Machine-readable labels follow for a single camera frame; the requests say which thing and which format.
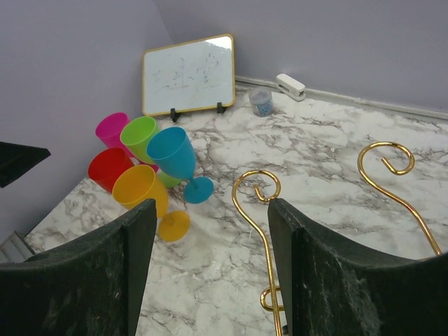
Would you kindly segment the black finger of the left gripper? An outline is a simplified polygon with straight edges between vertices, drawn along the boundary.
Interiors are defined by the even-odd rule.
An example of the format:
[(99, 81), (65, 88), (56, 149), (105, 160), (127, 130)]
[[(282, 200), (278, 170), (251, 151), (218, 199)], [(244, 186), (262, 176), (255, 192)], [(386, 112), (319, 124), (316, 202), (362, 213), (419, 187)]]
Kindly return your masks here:
[(5, 188), (38, 163), (50, 157), (47, 148), (1, 142), (1, 188)]

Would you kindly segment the red wine glass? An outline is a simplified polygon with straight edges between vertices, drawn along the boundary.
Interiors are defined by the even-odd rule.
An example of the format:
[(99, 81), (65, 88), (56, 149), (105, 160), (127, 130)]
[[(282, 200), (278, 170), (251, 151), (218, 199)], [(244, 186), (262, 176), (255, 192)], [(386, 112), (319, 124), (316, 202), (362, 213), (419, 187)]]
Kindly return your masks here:
[(108, 148), (90, 163), (87, 175), (106, 192), (112, 193), (116, 180), (134, 163), (122, 148)]

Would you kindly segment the magenta wine glass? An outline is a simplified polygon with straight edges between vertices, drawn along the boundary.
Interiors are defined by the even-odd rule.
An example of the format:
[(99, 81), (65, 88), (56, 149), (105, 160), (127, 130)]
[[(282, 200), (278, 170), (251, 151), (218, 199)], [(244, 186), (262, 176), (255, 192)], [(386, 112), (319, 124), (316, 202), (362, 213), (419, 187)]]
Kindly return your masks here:
[(138, 160), (120, 140), (120, 134), (124, 126), (126, 126), (130, 121), (131, 120), (126, 113), (113, 113), (105, 117), (105, 119), (97, 125), (95, 134), (108, 148), (122, 148), (131, 158)]

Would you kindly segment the green wine glass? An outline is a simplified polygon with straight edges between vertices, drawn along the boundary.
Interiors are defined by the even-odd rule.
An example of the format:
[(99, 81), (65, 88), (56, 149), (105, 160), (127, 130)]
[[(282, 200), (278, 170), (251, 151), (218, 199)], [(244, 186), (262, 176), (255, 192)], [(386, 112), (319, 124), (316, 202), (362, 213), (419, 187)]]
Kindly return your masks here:
[(149, 116), (138, 117), (130, 121), (120, 134), (122, 144), (142, 164), (150, 165), (166, 188), (177, 186), (181, 180), (173, 178), (162, 171), (147, 154), (147, 146), (150, 140), (160, 132), (156, 120)]

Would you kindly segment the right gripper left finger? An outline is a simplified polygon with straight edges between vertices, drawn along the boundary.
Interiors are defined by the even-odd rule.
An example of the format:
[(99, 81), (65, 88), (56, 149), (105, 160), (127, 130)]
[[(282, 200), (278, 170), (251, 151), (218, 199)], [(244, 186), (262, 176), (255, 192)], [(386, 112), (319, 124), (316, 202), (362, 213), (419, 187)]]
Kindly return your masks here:
[(135, 335), (155, 200), (24, 262), (1, 264), (2, 335)]

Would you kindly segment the blue wine glass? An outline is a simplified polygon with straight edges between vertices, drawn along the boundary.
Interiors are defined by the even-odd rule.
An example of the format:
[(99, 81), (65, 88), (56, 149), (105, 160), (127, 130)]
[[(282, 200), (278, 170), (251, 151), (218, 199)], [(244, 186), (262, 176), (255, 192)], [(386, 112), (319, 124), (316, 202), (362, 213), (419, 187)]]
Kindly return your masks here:
[(183, 196), (188, 203), (200, 204), (210, 198), (214, 184), (210, 178), (194, 177), (195, 149), (186, 131), (181, 127), (169, 127), (158, 132), (148, 143), (148, 157), (167, 175), (188, 180)]

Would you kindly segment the yellow wine glass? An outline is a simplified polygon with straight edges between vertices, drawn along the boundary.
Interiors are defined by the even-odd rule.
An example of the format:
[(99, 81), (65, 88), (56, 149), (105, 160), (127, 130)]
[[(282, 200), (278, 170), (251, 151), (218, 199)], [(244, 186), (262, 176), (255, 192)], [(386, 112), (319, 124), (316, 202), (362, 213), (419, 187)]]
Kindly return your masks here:
[(186, 212), (169, 212), (167, 189), (148, 165), (140, 164), (124, 171), (113, 186), (112, 196), (128, 210), (144, 200), (155, 200), (156, 216), (160, 221), (157, 233), (166, 242), (180, 240), (190, 229), (190, 217)]

